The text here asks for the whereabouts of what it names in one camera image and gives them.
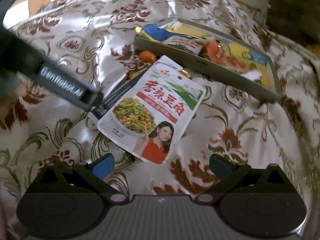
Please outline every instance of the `small orange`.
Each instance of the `small orange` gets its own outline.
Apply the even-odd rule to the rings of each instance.
[[[157,57],[150,51],[143,51],[140,53],[140,60],[148,63],[154,63],[156,62]]]

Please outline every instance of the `red banner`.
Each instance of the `red banner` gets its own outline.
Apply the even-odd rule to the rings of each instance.
[[[164,109],[161,105],[159,105],[157,102],[153,101],[151,98],[148,98],[145,94],[138,92],[137,96],[140,97],[143,101],[151,105],[154,109],[159,111],[161,114],[163,114],[166,118],[168,118],[171,122],[177,123],[177,119],[170,114],[166,109]]]

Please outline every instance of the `black device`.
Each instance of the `black device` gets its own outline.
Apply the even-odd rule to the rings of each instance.
[[[135,195],[130,200],[91,172],[99,162],[40,171],[17,208],[31,234],[26,240],[300,239],[296,233],[307,209],[277,164],[252,169],[214,154],[209,167],[220,182],[195,199]]]
[[[84,110],[99,106],[103,100],[99,90],[78,80],[72,73],[4,28],[4,16],[14,2],[0,0],[0,68],[24,74]]]

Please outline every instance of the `round black disc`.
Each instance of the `round black disc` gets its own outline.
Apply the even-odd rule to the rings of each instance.
[[[104,211],[98,194],[27,193],[19,203],[20,222],[36,236],[65,238],[91,229]]]
[[[255,237],[293,233],[307,213],[297,193],[228,193],[222,198],[220,209],[237,231]]]

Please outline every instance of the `rectangular box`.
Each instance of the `rectangular box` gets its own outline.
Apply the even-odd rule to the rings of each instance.
[[[135,49],[140,51],[147,50],[159,57],[166,55],[172,60],[174,60],[175,62],[177,62],[178,64],[183,65],[186,68],[206,74],[215,81],[222,82],[226,85],[233,86],[235,88],[243,90],[249,93],[250,95],[252,95],[253,97],[255,97],[257,100],[259,100],[262,103],[277,102],[280,100],[281,89],[280,89],[279,79],[278,79],[274,64],[269,56],[267,56],[265,53],[255,49],[254,47],[246,44],[245,42],[235,37],[226,35],[222,32],[219,32],[207,26],[200,25],[184,19],[178,19],[178,21],[186,25],[200,28],[209,33],[213,33],[213,35],[216,34],[216,35],[222,36],[252,51],[262,54],[268,62],[268,64],[266,65],[266,70],[269,78],[270,89],[260,84],[257,84],[253,81],[250,81],[249,79],[246,79],[241,75],[231,70],[228,70],[227,68],[224,68],[223,66],[219,66],[213,63],[212,61],[206,60],[199,56],[195,56],[189,52],[170,47],[160,42],[154,42],[154,41],[147,40],[145,38],[141,38],[138,35],[136,35],[134,38]]]

